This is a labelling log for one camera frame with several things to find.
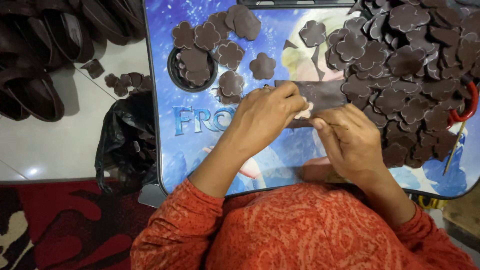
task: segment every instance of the floor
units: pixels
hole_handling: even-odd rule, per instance
[[[95,43],[95,55],[105,72],[91,79],[71,64],[50,74],[65,105],[58,122],[32,116],[16,122],[0,116],[0,183],[72,181],[95,177],[95,153],[103,118],[119,98],[104,77],[113,73],[150,74],[145,40],[126,46]]]

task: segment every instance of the red rug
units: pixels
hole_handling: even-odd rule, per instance
[[[155,208],[95,181],[0,186],[0,270],[130,269]]]

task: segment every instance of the red handle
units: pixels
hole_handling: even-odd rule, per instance
[[[477,106],[479,103],[479,93],[477,91],[477,87],[473,82],[470,82],[469,84],[467,84],[467,89],[470,90],[472,99],[468,103],[468,106],[465,108],[465,111],[461,116],[458,115],[456,110],[450,110],[450,116],[452,117],[452,120],[454,122],[464,122],[468,118],[472,117],[477,111]]]

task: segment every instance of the slipper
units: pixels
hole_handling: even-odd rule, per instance
[[[65,113],[52,79],[44,71],[0,66],[0,88],[42,121],[58,121]]]
[[[122,20],[135,28],[136,37],[145,37],[145,18],[142,1],[140,0],[111,0],[111,7]]]
[[[64,114],[63,103],[39,59],[25,41],[1,21],[0,37],[0,89],[34,117],[47,122],[60,120]],[[9,118],[26,118],[11,100],[0,106],[0,111]]]
[[[88,30],[66,0],[38,0],[36,8],[55,44],[68,60],[86,63],[93,57],[95,50]]]
[[[21,121],[30,116],[17,100],[2,89],[0,89],[0,115],[15,121]]]
[[[18,14],[26,17],[38,17],[38,12],[26,1],[2,0],[0,1],[0,15]]]
[[[14,29],[27,42],[33,52],[39,57],[42,65],[48,71],[54,71],[63,64],[63,59],[47,28],[38,16],[33,5],[28,3],[6,1],[0,4],[0,13],[3,20],[11,29]]]
[[[113,44],[123,46],[130,40],[127,27],[122,25],[100,1],[82,0],[82,12],[105,38]]]

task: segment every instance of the blue tray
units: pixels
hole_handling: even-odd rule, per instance
[[[236,105],[223,106],[216,96],[217,79],[226,71],[223,66],[218,66],[217,79],[205,91],[189,93],[175,86],[167,69],[167,58],[173,49],[171,30],[183,20],[191,25],[201,24],[208,15],[226,11],[233,4],[234,0],[146,0],[150,65],[158,106],[159,185],[168,193],[202,162],[207,155],[205,150],[216,144],[236,109]],[[233,32],[229,35],[229,39],[246,51],[237,70],[245,79],[244,93],[264,84],[274,85],[274,80],[314,80],[316,70],[310,60],[314,48],[304,46],[298,31],[306,21],[316,20],[326,25],[329,34],[343,27],[346,19],[359,15],[348,16],[347,11],[345,8],[253,10],[262,22],[257,39],[239,39]],[[299,49],[283,50],[286,39]],[[259,81],[252,77],[249,63],[260,52],[276,59],[275,75],[271,80]],[[480,146],[474,140],[480,135],[479,123],[478,113],[467,121],[445,176],[442,173],[447,159],[444,162],[429,160],[420,169],[404,166],[390,169],[390,172],[402,188],[411,192],[443,199],[465,194],[480,176]],[[451,131],[456,133],[458,129],[456,124]],[[324,155],[325,150],[312,128],[286,129],[270,146],[253,157],[262,177],[252,179],[238,173],[228,195],[297,183],[298,167],[309,159]]]

